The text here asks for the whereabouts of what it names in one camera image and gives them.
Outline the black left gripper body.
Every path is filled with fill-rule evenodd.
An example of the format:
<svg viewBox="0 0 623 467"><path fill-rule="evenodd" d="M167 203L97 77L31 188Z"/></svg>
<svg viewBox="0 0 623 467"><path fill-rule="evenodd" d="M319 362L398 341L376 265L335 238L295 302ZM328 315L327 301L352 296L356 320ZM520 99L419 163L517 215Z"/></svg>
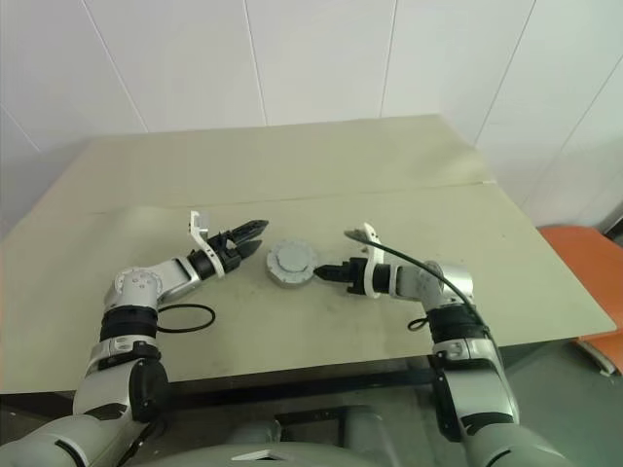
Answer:
<svg viewBox="0 0 623 467"><path fill-rule="evenodd" d="M240 231L217 233L207 240L207 244L216 253L224 272L231 272L239 267L242 256L238 252L238 243L243 240L244 234Z"/></svg>

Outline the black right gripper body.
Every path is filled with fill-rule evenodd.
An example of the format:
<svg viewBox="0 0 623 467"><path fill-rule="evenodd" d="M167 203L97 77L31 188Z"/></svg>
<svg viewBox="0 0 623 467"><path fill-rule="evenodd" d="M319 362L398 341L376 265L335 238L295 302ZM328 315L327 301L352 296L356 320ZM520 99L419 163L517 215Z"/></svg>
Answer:
<svg viewBox="0 0 623 467"><path fill-rule="evenodd" d="M365 258L350 258L342 263L340 277L346 283L347 292L353 295L365 295Z"/></svg>

